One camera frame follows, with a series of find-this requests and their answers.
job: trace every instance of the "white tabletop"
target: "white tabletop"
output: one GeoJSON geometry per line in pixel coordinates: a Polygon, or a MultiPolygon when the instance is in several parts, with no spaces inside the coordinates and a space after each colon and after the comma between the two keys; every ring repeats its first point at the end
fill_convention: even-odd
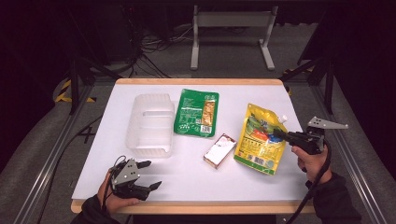
{"type": "Polygon", "coordinates": [[[216,134],[211,138],[174,133],[172,156],[149,159],[150,167],[140,169],[137,185],[149,186],[162,181],[144,203],[232,203],[292,202],[306,194],[305,174],[297,166],[296,156],[287,144],[275,175],[255,171],[233,159],[233,151],[218,170],[203,160],[215,141],[226,133],[238,141],[248,103],[270,109],[279,116],[289,132],[300,132],[291,100],[283,84],[275,79],[147,79],[134,82],[120,79],[108,100],[105,114],[85,162],[73,200],[94,195],[106,171],[116,159],[133,153],[125,145],[125,137],[134,98],[139,94],[168,93],[177,108],[182,89],[219,93],[216,134]]]}

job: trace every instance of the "table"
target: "table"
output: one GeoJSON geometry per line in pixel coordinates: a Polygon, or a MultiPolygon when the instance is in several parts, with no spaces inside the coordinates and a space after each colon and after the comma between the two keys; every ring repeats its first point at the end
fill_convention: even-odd
{"type": "MultiPolygon", "coordinates": [[[[150,159],[136,184],[163,183],[139,205],[126,207],[126,214],[287,214],[294,213],[307,188],[297,158],[285,148],[275,175],[265,175],[233,160],[229,155],[218,170],[203,160],[204,154],[223,134],[238,140],[248,103],[287,115],[285,127],[300,132],[289,95],[278,79],[214,78],[122,78],[116,82],[105,114],[92,143],[72,196],[71,209],[78,213],[84,200],[94,195],[105,173],[118,156],[133,154],[125,137],[136,95],[168,93],[177,108],[182,89],[216,91],[219,111],[212,138],[175,134],[172,156],[150,159]]],[[[308,203],[303,213],[313,213],[308,203]]]]}

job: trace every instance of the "wire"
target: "wire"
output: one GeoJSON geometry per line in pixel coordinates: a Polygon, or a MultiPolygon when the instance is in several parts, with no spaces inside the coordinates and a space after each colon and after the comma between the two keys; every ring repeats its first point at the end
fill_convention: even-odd
{"type": "Polygon", "coordinates": [[[48,189],[48,191],[47,191],[46,198],[45,198],[45,200],[44,200],[44,204],[43,204],[43,206],[41,207],[41,212],[40,212],[40,215],[39,215],[39,217],[38,217],[37,224],[39,224],[39,223],[41,222],[41,219],[42,219],[42,217],[43,217],[43,215],[44,215],[44,211],[45,211],[45,208],[46,208],[46,206],[47,206],[47,202],[48,202],[49,197],[50,197],[50,191],[51,191],[51,188],[52,188],[52,184],[53,184],[53,180],[54,180],[54,177],[55,177],[55,174],[56,174],[56,170],[58,169],[59,162],[61,161],[61,158],[62,158],[62,156],[64,155],[65,150],[69,147],[69,145],[73,142],[73,140],[74,140],[79,134],[81,134],[81,133],[83,133],[85,130],[87,130],[87,129],[88,129],[92,124],[94,124],[97,120],[101,119],[102,116],[103,116],[103,115],[99,116],[97,119],[94,119],[92,122],[90,122],[90,123],[89,123],[88,125],[86,125],[84,128],[82,128],[82,129],[81,129],[78,133],[76,133],[76,134],[66,143],[66,145],[64,146],[64,149],[62,150],[62,153],[61,153],[60,157],[59,157],[58,160],[56,161],[56,164],[55,164],[53,173],[52,173],[52,175],[51,175],[51,177],[50,177],[50,180],[49,180],[49,189],[48,189]]]}
{"type": "Polygon", "coordinates": [[[330,159],[332,157],[332,147],[330,146],[330,143],[326,140],[323,139],[324,144],[327,146],[327,156],[326,160],[323,163],[322,167],[320,168],[317,176],[315,177],[314,182],[312,183],[311,187],[309,188],[308,192],[305,194],[305,197],[301,201],[300,205],[298,206],[297,210],[294,212],[294,214],[291,216],[291,218],[288,220],[287,224],[292,223],[297,216],[300,215],[301,211],[303,210],[305,204],[308,202],[309,199],[312,198],[312,192],[314,188],[318,185],[319,180],[322,178],[323,174],[329,169],[330,167],[330,159]]]}

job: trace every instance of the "yellow snack pouch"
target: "yellow snack pouch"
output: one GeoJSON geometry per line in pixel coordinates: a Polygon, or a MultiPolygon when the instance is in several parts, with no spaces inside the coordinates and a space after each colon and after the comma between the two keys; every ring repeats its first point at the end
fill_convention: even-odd
{"type": "Polygon", "coordinates": [[[287,132],[275,112],[248,104],[233,158],[257,171],[274,175],[286,145],[273,136],[274,129],[287,132]]]}

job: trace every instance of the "wooden table edge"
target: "wooden table edge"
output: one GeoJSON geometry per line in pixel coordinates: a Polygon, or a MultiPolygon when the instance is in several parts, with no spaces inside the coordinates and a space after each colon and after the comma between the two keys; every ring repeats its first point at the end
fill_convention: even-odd
{"type": "Polygon", "coordinates": [[[116,84],[130,85],[283,85],[276,78],[120,78],[116,84]]]}
{"type": "MultiPolygon", "coordinates": [[[[122,208],[118,213],[135,215],[258,215],[293,214],[301,201],[282,202],[141,202],[135,206],[122,208]]],[[[81,212],[84,200],[73,200],[71,210],[81,212]]],[[[312,202],[308,202],[302,213],[315,213],[312,202]]]]}

